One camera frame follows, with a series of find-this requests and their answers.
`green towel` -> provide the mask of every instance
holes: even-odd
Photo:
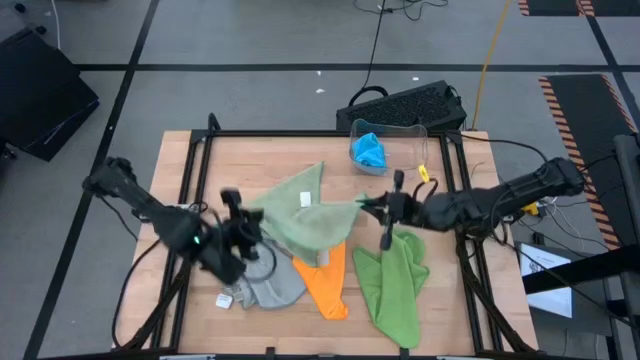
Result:
[[[420,238],[393,231],[391,248],[375,255],[363,248],[353,251],[353,262],[373,323],[400,347],[420,343],[416,297],[429,268],[421,266],[425,246]]]
[[[349,236],[361,206],[356,202],[320,204],[323,166],[311,166],[248,204],[264,209],[263,231],[313,267],[319,266],[319,250],[332,248]],[[309,207],[301,206],[301,192],[311,194]]]

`white paper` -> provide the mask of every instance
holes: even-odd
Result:
[[[233,302],[233,298],[229,295],[218,294],[218,298],[216,299],[216,306],[221,307],[223,309],[228,309],[231,307],[231,303]]]
[[[540,265],[544,266],[546,269],[551,269],[571,262],[569,259],[548,253],[544,250],[540,250],[526,244],[522,244],[520,251],[529,255],[533,260],[540,263]],[[526,256],[520,255],[520,272],[522,273],[522,276],[533,274],[538,271],[543,270]],[[555,289],[527,295],[527,302],[529,303],[529,306],[534,308],[568,318],[572,317],[570,288]]]
[[[303,191],[300,193],[300,207],[309,206],[311,206],[311,193],[308,191]]]

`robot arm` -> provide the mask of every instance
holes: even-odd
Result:
[[[258,259],[254,247],[262,240],[259,224],[263,213],[241,209],[237,190],[221,192],[230,218],[213,227],[199,213],[160,203],[138,186],[131,164],[125,159],[107,158],[82,186],[97,197],[124,200],[139,218],[144,217],[153,225],[170,250],[190,263],[199,262],[226,284],[236,282],[246,269],[245,263],[231,253],[233,247],[238,247],[242,259]]]
[[[484,237],[500,219],[545,196],[577,195],[584,189],[584,178],[573,162],[555,158],[538,170],[490,189],[475,188],[427,196],[417,201],[400,191],[404,174],[394,174],[394,190],[376,199],[363,200],[363,210],[385,225],[380,247],[389,248],[394,223],[436,231],[459,228],[467,234]]]

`blue cloth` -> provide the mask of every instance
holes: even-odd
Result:
[[[386,168],[384,145],[374,133],[368,133],[353,144],[353,157],[357,163],[372,167]]]

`transparent bin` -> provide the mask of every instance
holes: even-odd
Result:
[[[386,167],[369,166],[356,161],[354,144],[369,133],[375,134],[384,147]],[[349,157],[357,169],[370,175],[393,175],[393,170],[417,169],[420,165],[427,164],[427,129],[422,125],[379,125],[357,119],[351,126]]]

